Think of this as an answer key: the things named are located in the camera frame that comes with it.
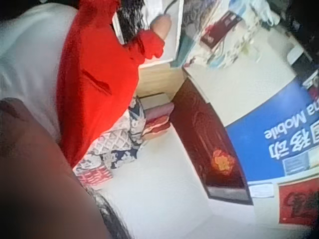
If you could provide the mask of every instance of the dark hair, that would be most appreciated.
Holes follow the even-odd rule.
[[[41,4],[39,0],[1,0],[0,21],[16,18],[39,4]]]
[[[111,207],[109,202],[97,191],[86,188],[86,191],[95,200],[102,215],[105,226],[113,239],[133,239],[126,226],[120,220],[118,214]]]
[[[125,43],[128,43],[140,29],[145,28],[142,14],[144,5],[144,0],[121,1],[121,8],[117,14]]]

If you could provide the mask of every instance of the china mobile sign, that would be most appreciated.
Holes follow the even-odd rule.
[[[319,100],[292,81],[227,132],[249,182],[308,170],[317,165]]]
[[[272,158],[281,159],[294,152],[300,152],[303,149],[307,149],[312,143],[319,142],[319,121],[313,123],[310,126],[310,130],[307,130],[307,119],[319,112],[319,99],[311,103],[306,111],[301,111],[277,126],[264,132],[265,138],[269,140],[275,140],[269,146],[269,153]],[[286,135],[292,131],[294,134],[287,138]]]

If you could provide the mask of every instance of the white floor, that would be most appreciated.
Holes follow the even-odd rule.
[[[103,195],[136,239],[181,239],[212,215],[173,127],[148,142],[137,161],[113,173]]]

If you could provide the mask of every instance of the woman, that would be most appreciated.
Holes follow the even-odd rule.
[[[0,96],[22,100],[72,167],[127,109],[138,66],[161,56],[171,26],[161,16],[122,46],[111,27],[119,8],[119,0],[82,0],[78,11],[48,3],[1,23]]]
[[[118,7],[117,0],[83,0],[78,11],[50,3],[1,22],[0,189],[8,238],[130,238],[70,167],[128,107],[138,65],[160,56],[170,28],[169,17],[160,17],[121,46],[110,27]]]

